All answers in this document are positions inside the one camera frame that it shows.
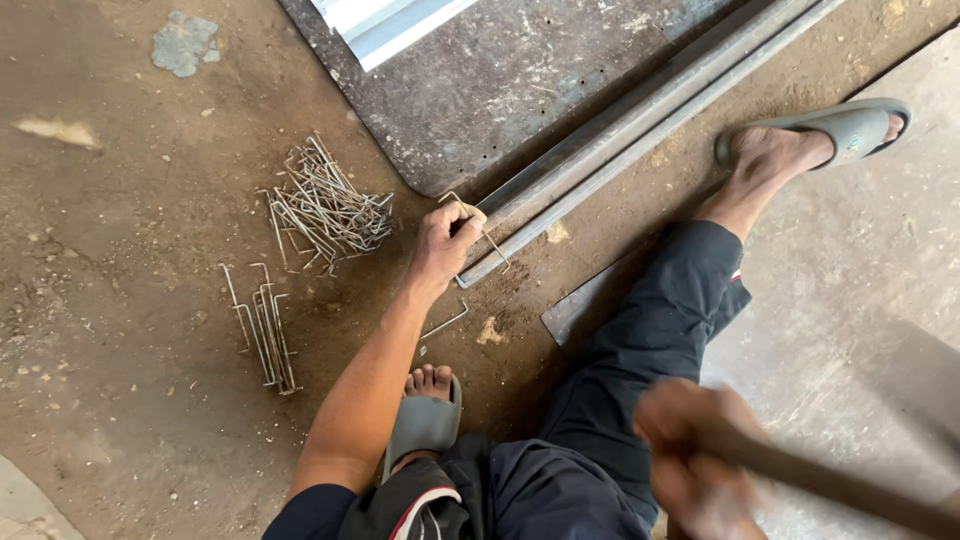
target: corrugated metal sheet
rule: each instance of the corrugated metal sheet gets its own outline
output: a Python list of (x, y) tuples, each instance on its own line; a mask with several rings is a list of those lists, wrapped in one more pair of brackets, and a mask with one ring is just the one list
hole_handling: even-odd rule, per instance
[(426, 36), (477, 0), (311, 0), (364, 71)]

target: dusty ground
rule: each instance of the dusty ground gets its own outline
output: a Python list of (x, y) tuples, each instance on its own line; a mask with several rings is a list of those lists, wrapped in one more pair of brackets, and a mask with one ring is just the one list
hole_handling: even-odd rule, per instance
[[(320, 399), (435, 207), (396, 178), (278, 4), (191, 4), (0, 6), (0, 453), (91, 539), (259, 536)], [(221, 25), (223, 59), (183, 80), (150, 61), (176, 8)], [(721, 180), (708, 146), (719, 129), (835, 103), (958, 15), (951, 0), (849, 0), (570, 214), (568, 238), (539, 239), (507, 276), (451, 289), (428, 326), (459, 297), (470, 314), (416, 361), (455, 367), (464, 429), (533, 432), (564, 370), (540, 313)], [(82, 122), (100, 148), (11, 126), (27, 117)], [(249, 262), (279, 275), (252, 192), (311, 129), (358, 187), (397, 193), (402, 233), (340, 278), (277, 279), (293, 293), (284, 316), (304, 386), (283, 398), (236, 353), (218, 264), (234, 267), (239, 290), (257, 283)], [(484, 334), (501, 337), (477, 343)]]

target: blurred hand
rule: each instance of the blurred hand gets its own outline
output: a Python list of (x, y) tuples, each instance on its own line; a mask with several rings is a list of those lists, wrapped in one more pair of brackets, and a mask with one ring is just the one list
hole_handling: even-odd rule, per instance
[(750, 476), (696, 448), (697, 430), (719, 423), (767, 440), (732, 390), (671, 379), (640, 397), (634, 432), (650, 447), (654, 498), (669, 515), (670, 528), (679, 526), (694, 540), (766, 538), (751, 515), (758, 495)]
[[(440, 297), (447, 284), (467, 261), (467, 249), (480, 237), (487, 216), (478, 209), (467, 205), (473, 214), (457, 202), (445, 204), (423, 217), (420, 235), (417, 237), (417, 251), (407, 271), (407, 281), (429, 295), (430, 301)], [(456, 234), (450, 233), (450, 227), (462, 222)]]

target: toe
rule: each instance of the toe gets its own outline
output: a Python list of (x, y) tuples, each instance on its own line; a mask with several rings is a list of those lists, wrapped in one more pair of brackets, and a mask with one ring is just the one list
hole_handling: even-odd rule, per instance
[(890, 114), (890, 127), (887, 128), (887, 135), (884, 136), (883, 142), (897, 138), (897, 135), (900, 134), (900, 130), (902, 129), (903, 118), (900, 118), (896, 114)]
[(416, 388), (418, 392), (423, 391), (423, 370), (420, 368), (414, 370), (414, 388)]
[(440, 366), (434, 374), (434, 387), (440, 392), (444, 392), (447, 399), (450, 399), (450, 385), (453, 383), (453, 370), (450, 366)]
[(431, 364), (423, 364), (423, 391), (433, 391), (433, 366)]

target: gray slipper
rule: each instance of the gray slipper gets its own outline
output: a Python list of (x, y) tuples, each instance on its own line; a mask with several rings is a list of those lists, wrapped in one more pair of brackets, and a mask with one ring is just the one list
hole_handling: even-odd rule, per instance
[[(900, 130), (897, 138), (881, 144), (890, 127), (888, 114), (895, 114), (902, 118), (903, 129)], [(899, 99), (861, 99), (800, 116), (784, 116), (751, 122), (736, 130), (727, 131), (717, 138), (716, 156), (720, 164), (729, 168), (733, 166), (731, 140), (743, 128), (764, 126), (793, 132), (816, 130), (827, 134), (836, 148), (829, 161), (811, 169), (817, 170), (834, 165), (845, 165), (886, 150), (903, 139), (912, 124), (913, 113), (909, 106)]]
[(387, 455), (383, 458), (383, 480), (390, 478), (390, 470), (405, 455), (417, 450), (441, 454), (453, 446), (460, 428), (460, 411), (464, 395), (460, 381), (453, 376), (450, 400), (429, 396), (412, 396), (400, 400), (396, 412), (394, 432), (390, 435)]

